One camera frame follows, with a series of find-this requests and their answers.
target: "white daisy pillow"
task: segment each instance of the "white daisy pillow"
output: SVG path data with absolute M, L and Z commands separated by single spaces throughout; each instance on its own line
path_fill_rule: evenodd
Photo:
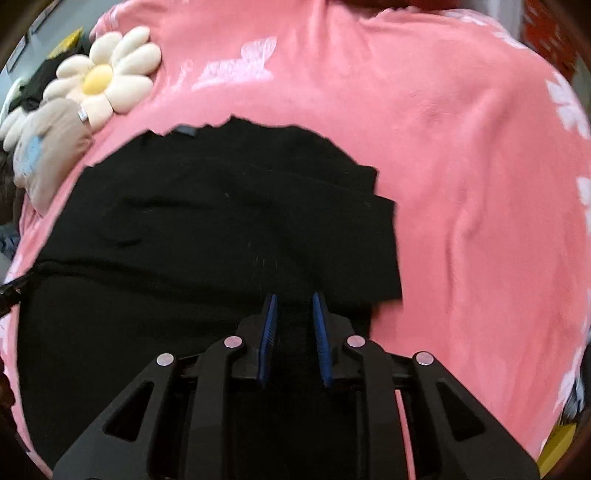
M 113 112 L 128 113 L 152 89 L 147 75 L 160 65 L 162 52 L 148 43 L 149 37 L 148 27 L 135 27 L 125 36 L 106 33 L 94 42 L 89 56 L 74 55 L 61 63 L 43 98 L 76 101 L 88 115 L 92 131 L 101 129 Z

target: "beige plush toy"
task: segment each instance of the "beige plush toy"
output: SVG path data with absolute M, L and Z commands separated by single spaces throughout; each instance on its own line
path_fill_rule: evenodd
M 92 145 L 90 125 L 73 100 L 58 98 L 31 113 L 14 152 L 14 184 L 45 215 L 62 182 Z
M 0 141 L 5 152 L 10 152 L 21 138 L 22 127 L 29 114 L 22 107 L 15 108 L 0 125 Z

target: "plush toy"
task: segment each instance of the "plush toy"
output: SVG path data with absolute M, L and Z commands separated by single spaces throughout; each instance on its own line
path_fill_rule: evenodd
M 80 105 L 58 98 L 31 113 L 14 152 L 14 184 L 45 215 L 62 182 L 93 142 Z
M 2 148 L 10 152 L 21 138 L 22 126 L 29 114 L 22 107 L 15 108 L 0 125 L 0 141 L 4 142 Z
M 97 131 L 116 113 L 128 113 L 152 89 L 147 76 L 160 65 L 159 46 L 148 43 L 150 29 L 135 27 L 125 36 L 109 32 L 98 38 L 90 54 L 74 55 L 57 69 L 43 98 L 65 97 L 77 102 Z

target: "white floral print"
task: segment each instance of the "white floral print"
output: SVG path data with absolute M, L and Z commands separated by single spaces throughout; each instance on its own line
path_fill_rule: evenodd
M 587 222 L 587 235 L 591 235 L 591 179 L 587 177 L 577 178 L 579 198 L 585 205 L 585 221 Z
M 565 129 L 570 132 L 573 128 L 576 128 L 581 137 L 591 140 L 591 128 L 589 128 L 587 114 L 583 110 L 575 92 L 560 73 L 554 72 L 554 76 L 558 83 L 546 80 L 546 85 L 550 92 L 550 98 L 558 105 L 556 111 Z
M 272 80 L 273 74 L 265 68 L 265 62 L 273 55 L 276 46 L 276 37 L 245 43 L 240 50 L 241 58 L 212 61 L 205 65 L 191 89 L 224 83 Z
M 496 38 L 500 38 L 507 45 L 510 45 L 513 48 L 517 48 L 518 50 L 526 50 L 527 49 L 527 47 L 525 45 L 523 45 L 523 43 L 521 43 L 520 41 L 517 41 L 516 39 L 511 37 L 511 35 L 509 35 L 509 32 L 494 32 L 493 35 Z
M 475 16 L 469 15 L 465 12 L 449 11 L 449 12 L 443 12 L 442 15 L 444 17 L 448 17 L 448 18 L 457 18 L 460 22 L 473 23 L 473 24 L 478 25 L 480 27 L 485 27 L 488 25 L 486 22 L 483 22 L 480 18 L 476 18 Z
M 554 405 L 554 411 L 557 411 L 559 409 L 562 410 L 564 408 L 564 404 L 569 399 L 570 393 L 573 389 L 573 385 L 577 377 L 577 372 L 580 369 L 583 353 L 583 347 L 578 348 L 575 352 L 573 358 L 573 365 L 571 366 L 570 370 L 566 372 L 560 384 L 560 389 L 558 390 L 558 397 Z

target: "pink fabric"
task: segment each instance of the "pink fabric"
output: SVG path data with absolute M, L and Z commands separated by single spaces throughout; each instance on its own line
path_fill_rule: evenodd
M 163 52 L 154 90 L 96 135 L 45 218 L 25 205 L 9 276 L 33 264 L 83 167 L 134 135 L 231 114 L 301 125 L 375 166 L 378 194 L 398 203 L 404 308 L 379 306 L 373 338 L 431 351 L 537 457 L 588 328 L 591 134 L 544 60 L 486 17 L 446 15 L 324 0 L 115 7 L 96 32 L 149 25 Z M 18 309 L 2 326 L 18 393 Z M 31 446 L 20 400 L 14 414 Z

